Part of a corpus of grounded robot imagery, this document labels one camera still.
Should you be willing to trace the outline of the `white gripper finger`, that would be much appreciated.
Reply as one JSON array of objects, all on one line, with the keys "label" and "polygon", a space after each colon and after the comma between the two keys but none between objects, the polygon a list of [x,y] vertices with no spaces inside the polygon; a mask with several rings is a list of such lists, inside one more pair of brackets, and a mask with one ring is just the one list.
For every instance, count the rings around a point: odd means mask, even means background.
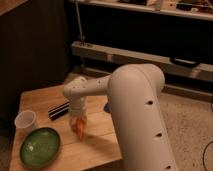
[{"label": "white gripper finger", "polygon": [[72,119],[69,120],[69,126],[71,131],[76,132],[76,122],[73,121]]},{"label": "white gripper finger", "polygon": [[88,117],[87,116],[82,117],[82,125],[83,125],[82,130],[83,130],[83,132],[87,127],[87,122],[88,122]]}]

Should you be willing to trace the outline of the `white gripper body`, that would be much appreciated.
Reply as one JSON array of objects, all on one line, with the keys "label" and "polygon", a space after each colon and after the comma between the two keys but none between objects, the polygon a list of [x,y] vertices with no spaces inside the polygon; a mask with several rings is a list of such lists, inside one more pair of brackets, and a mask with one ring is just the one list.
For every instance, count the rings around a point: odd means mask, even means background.
[{"label": "white gripper body", "polygon": [[69,115],[72,119],[86,117],[86,100],[84,98],[69,100]]}]

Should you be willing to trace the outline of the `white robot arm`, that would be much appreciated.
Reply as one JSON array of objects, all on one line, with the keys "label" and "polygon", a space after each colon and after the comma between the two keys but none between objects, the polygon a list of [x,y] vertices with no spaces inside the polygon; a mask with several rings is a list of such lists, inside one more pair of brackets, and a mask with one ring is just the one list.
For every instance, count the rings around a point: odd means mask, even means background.
[{"label": "white robot arm", "polygon": [[73,117],[86,114],[85,98],[105,95],[126,171],[178,171],[158,102],[165,84],[153,64],[130,64],[112,74],[65,85]]}]

